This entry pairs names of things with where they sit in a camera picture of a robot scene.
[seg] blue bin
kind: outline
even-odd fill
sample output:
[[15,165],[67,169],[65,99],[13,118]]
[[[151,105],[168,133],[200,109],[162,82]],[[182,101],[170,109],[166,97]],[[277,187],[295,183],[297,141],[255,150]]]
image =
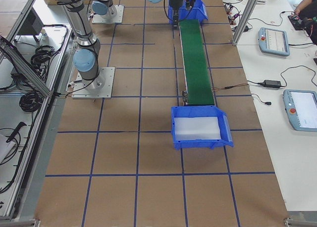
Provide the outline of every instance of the blue bin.
[[[216,106],[179,106],[172,107],[172,135],[175,149],[194,147],[223,147],[229,145],[233,147],[232,136],[229,128],[227,115]],[[175,118],[194,117],[217,117],[221,139],[189,139],[177,140],[175,134]]]
[[[183,20],[187,17],[189,11],[186,10],[186,2],[184,1],[183,6],[179,8],[179,20]],[[173,9],[171,6],[168,7],[168,17],[173,18]],[[206,6],[202,0],[196,0],[194,7],[186,19],[198,19],[199,23],[202,23],[204,19],[208,20],[208,15],[206,11]]]

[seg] green conveyor belt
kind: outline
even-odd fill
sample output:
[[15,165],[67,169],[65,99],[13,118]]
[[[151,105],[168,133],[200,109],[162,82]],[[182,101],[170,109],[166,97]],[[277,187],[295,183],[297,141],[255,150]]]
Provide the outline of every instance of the green conveyor belt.
[[199,22],[184,20],[179,25],[188,105],[214,105]]

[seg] white mounting plate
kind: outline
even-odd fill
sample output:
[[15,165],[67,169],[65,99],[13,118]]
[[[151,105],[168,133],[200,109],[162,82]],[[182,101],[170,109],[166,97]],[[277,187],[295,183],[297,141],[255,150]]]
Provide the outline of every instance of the white mounting plate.
[[117,10],[117,15],[114,18],[112,18],[111,20],[107,20],[105,18],[102,18],[100,15],[95,14],[93,18],[93,24],[122,23],[124,5],[115,5],[115,8]]
[[[105,85],[101,89],[88,90],[82,89],[72,94],[72,98],[111,98],[113,78],[114,78],[114,67],[103,67],[100,68],[101,75],[105,78]],[[81,80],[81,76],[78,73],[76,80]],[[83,87],[82,83],[75,84],[74,90],[79,90]]]

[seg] tiled table surface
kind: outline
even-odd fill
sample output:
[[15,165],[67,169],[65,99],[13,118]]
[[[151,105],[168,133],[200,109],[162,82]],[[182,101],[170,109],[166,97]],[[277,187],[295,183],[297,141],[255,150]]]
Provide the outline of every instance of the tiled table surface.
[[[221,0],[203,0],[215,87],[245,83]],[[162,3],[121,0],[122,25],[94,25],[113,98],[68,98],[36,218],[45,227],[282,227],[287,212],[247,87],[217,92],[235,147],[176,151],[170,108],[185,89],[178,31]]]

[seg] black handle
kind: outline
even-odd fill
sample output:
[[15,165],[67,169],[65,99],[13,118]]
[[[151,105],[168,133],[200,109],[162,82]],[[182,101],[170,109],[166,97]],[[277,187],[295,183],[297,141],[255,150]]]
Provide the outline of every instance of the black handle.
[[16,134],[18,134],[18,132],[21,129],[21,127],[23,127],[23,126],[26,126],[26,124],[24,122],[20,122],[17,125],[17,127],[13,130],[13,132],[11,133],[9,138],[6,140],[6,142],[9,143],[10,141],[12,141],[14,139],[14,137],[16,136]]

